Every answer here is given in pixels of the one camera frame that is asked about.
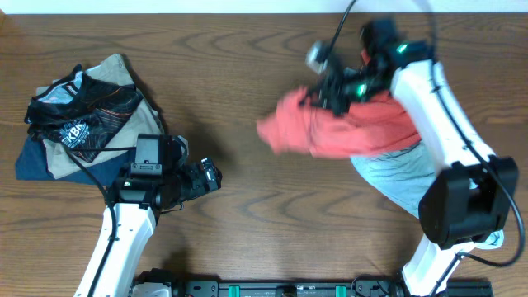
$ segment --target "red shirt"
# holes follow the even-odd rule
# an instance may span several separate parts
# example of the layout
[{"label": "red shirt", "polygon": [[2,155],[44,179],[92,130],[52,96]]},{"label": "red shirt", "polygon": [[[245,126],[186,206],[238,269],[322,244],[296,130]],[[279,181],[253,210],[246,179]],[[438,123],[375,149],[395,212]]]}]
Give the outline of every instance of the red shirt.
[{"label": "red shirt", "polygon": [[420,141],[420,135],[402,106],[389,91],[367,103],[352,103],[343,117],[306,104],[301,87],[287,94],[276,113],[257,122],[260,138],[274,153],[310,153],[316,158],[374,156],[399,151]]}]

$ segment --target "clothing pile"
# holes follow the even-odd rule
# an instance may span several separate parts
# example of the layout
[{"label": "clothing pile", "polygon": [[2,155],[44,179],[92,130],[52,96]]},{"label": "clothing pile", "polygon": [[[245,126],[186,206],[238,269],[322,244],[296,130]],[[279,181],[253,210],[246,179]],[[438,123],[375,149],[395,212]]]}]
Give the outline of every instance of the clothing pile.
[{"label": "clothing pile", "polygon": [[60,180],[92,184],[65,153],[64,146],[103,185],[110,185],[135,152],[138,134],[163,134],[162,122],[136,88],[119,54],[82,70],[77,65],[31,98],[25,122],[28,138],[16,161],[19,180]]}]

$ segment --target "cable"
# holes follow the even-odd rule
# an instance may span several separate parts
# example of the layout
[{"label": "cable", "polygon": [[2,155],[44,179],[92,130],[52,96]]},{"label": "cable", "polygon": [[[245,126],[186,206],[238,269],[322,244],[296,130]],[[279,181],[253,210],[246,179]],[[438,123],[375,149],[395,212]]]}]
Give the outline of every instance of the cable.
[{"label": "cable", "polygon": [[451,270],[453,270],[453,267],[460,260],[461,260],[460,253],[456,253],[455,257],[453,257],[453,260],[451,261],[449,266],[445,269],[444,273],[442,273],[442,276],[440,276],[440,279],[436,281],[435,287],[432,289],[431,293],[429,294],[429,297],[433,297],[434,295],[436,295],[436,290],[438,290],[442,282],[446,279],[447,275],[449,275]]},{"label": "cable", "polygon": [[112,219],[112,229],[111,229],[111,235],[108,238],[108,245],[106,245],[105,253],[102,255],[101,262],[99,263],[99,267],[97,268],[96,274],[93,277],[92,284],[90,285],[90,290],[88,291],[88,297],[92,297],[93,292],[96,289],[97,282],[99,281],[99,277],[101,276],[102,269],[105,266],[106,259],[108,258],[112,245],[114,244],[114,241],[116,240],[116,233],[117,233],[116,211],[114,210],[114,204],[110,201],[110,198],[108,197],[108,193],[105,191],[102,184],[72,155],[72,153],[66,146],[64,146],[64,151],[66,152],[70,160],[72,160],[72,162],[74,162],[75,165],[77,165],[81,169],[81,171],[83,171],[90,178],[90,180],[92,180],[92,182],[97,186],[99,191],[101,191],[103,197],[105,198],[106,205],[108,205],[108,210],[110,211],[110,216]]},{"label": "cable", "polygon": [[346,8],[345,13],[343,14],[343,18],[341,19],[341,22],[339,23],[339,26],[337,27],[336,34],[332,38],[332,43],[330,44],[330,46],[327,49],[327,53],[328,54],[330,54],[330,52],[332,52],[333,46],[336,44],[337,37],[339,37],[339,33],[341,33],[341,29],[343,28],[343,25],[345,24],[345,21],[347,20],[348,13],[350,12],[350,10],[354,6],[354,4],[356,4],[356,1],[357,0],[352,0],[350,2],[350,4],[348,4],[348,7]]},{"label": "cable", "polygon": [[441,103],[442,108],[444,109],[444,111],[447,114],[447,116],[449,117],[451,123],[453,124],[453,126],[456,129],[456,131],[460,135],[460,138],[462,139],[462,141],[464,141],[466,147],[478,159],[478,161],[482,164],[483,168],[486,169],[486,171],[488,172],[490,177],[497,183],[497,185],[499,186],[501,191],[504,192],[504,195],[506,195],[506,197],[507,197],[507,199],[508,199],[508,201],[510,203],[510,206],[511,206],[511,208],[513,210],[513,214],[515,215],[515,218],[516,218],[517,229],[519,230],[519,246],[517,248],[517,251],[516,251],[515,255],[510,260],[508,260],[506,262],[492,262],[492,261],[483,259],[481,257],[469,254],[467,252],[459,252],[459,254],[461,256],[468,257],[470,259],[473,259],[473,260],[475,260],[477,262],[481,262],[481,263],[483,263],[485,265],[489,265],[489,266],[494,266],[494,267],[510,266],[513,263],[517,262],[517,260],[519,260],[519,258],[521,257],[522,253],[524,252],[524,248],[525,248],[525,241],[526,241],[525,226],[524,226],[524,223],[522,221],[521,212],[519,211],[519,208],[517,207],[516,202],[513,200],[512,195],[510,195],[510,193],[508,192],[506,187],[502,184],[501,179],[497,176],[497,174],[489,166],[489,164],[482,158],[482,156],[480,156],[480,154],[475,150],[475,148],[471,144],[471,141],[464,135],[464,132],[458,126],[458,124],[455,121],[455,118],[450,113],[449,108],[447,107],[446,103],[444,102],[444,98],[442,97],[442,95],[440,93],[441,87],[438,85],[438,83],[436,81],[436,75],[435,75],[435,69],[434,69],[434,64],[435,64],[435,61],[436,61],[435,52],[434,52],[434,50],[436,48],[436,38],[437,38],[436,37],[436,20],[435,20],[434,14],[431,14],[431,43],[432,43],[432,47],[431,47],[431,80],[432,80],[432,84],[433,84],[433,91],[432,92],[434,92],[436,94],[436,96],[438,97],[438,101]]},{"label": "cable", "polygon": [[128,148],[70,148],[71,152],[115,152],[122,150],[133,150],[135,147]]}]

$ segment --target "wood grain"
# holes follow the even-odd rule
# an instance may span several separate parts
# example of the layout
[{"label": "wood grain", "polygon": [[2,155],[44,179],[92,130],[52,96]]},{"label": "wood grain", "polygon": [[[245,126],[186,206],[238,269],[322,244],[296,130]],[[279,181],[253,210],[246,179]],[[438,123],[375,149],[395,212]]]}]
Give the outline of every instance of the wood grain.
[{"label": "wood grain", "polygon": [[[359,64],[357,31],[378,15],[354,14],[337,50]],[[8,16],[0,29],[0,295],[71,296],[92,255],[103,200],[94,186],[17,181],[23,117],[38,86],[82,63],[125,54],[139,87],[163,110],[191,156],[212,157],[221,191],[163,217],[138,271],[172,269],[224,280],[393,275],[412,256],[419,223],[369,187],[347,160],[275,156],[255,122],[283,94],[316,76],[306,50],[332,36],[339,15]],[[398,14],[408,38],[427,36],[427,16]],[[521,170],[516,200],[528,217],[528,17],[439,15],[439,55],[478,132]],[[506,259],[516,247],[512,217]],[[528,291],[526,255],[514,267],[466,260],[458,277],[493,282],[497,296]]]}]

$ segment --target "blue fabric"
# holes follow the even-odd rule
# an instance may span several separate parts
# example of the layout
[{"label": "blue fabric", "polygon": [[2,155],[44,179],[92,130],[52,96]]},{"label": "blue fabric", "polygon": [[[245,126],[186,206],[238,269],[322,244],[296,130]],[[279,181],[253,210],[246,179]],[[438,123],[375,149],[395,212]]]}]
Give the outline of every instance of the blue fabric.
[{"label": "blue fabric", "polygon": [[[90,166],[88,171],[103,186],[109,186],[116,179],[122,164],[133,160],[134,156],[135,151],[129,151],[106,162]],[[93,185],[90,178],[80,170],[66,177],[55,179],[48,172],[44,145],[40,141],[32,141],[31,137],[28,137],[24,143],[24,148],[16,161],[15,170],[17,180],[64,181]]]}]

